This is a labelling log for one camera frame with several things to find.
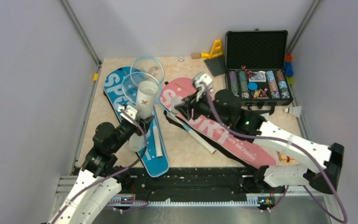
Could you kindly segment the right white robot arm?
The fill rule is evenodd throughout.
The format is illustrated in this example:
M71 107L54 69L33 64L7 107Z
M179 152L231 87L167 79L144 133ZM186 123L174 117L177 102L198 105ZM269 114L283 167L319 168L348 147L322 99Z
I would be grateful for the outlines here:
M171 111L181 114L187 121L200 116L223 123L240 140L261 147L269 147L298 162L298 165L273 167L261 165L254 174L255 187L268 192L282 185L305 185L332 195L337 191L343 166L344 146L318 144L289 133L263 116L244 110L241 101L230 90L220 90L212 99L196 91L187 97L172 97Z

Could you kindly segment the clear tube lid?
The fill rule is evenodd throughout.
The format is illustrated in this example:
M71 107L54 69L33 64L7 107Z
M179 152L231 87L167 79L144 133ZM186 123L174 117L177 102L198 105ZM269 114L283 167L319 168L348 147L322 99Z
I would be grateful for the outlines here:
M190 137L190 135L188 134L188 132L186 130L180 129L175 133L175 138L177 141L184 141L188 137Z

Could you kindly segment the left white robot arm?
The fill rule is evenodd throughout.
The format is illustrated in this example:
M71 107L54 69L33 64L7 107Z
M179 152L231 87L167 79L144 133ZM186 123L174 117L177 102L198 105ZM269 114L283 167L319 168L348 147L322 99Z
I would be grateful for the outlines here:
M125 168L115 165L116 152L132 135L141 136L146 143L145 134L154 116L135 120L128 112L122 112L121 115L124 119L118 127L114 127L110 122L97 126L93 137L94 145L86 155L75 184L48 223L92 223L115 194L125 193L130 189L128 170L141 161L147 146L144 146L138 158Z

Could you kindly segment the white shuttlecock tube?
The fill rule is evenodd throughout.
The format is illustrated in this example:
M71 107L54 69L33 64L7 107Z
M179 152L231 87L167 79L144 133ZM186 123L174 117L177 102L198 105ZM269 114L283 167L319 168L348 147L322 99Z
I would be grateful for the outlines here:
M137 87L131 88L128 97L135 103L137 119L146 119L152 115L153 104L159 91L158 85L152 81L142 81ZM143 136L134 134L129 141L131 151L139 152L144 147Z

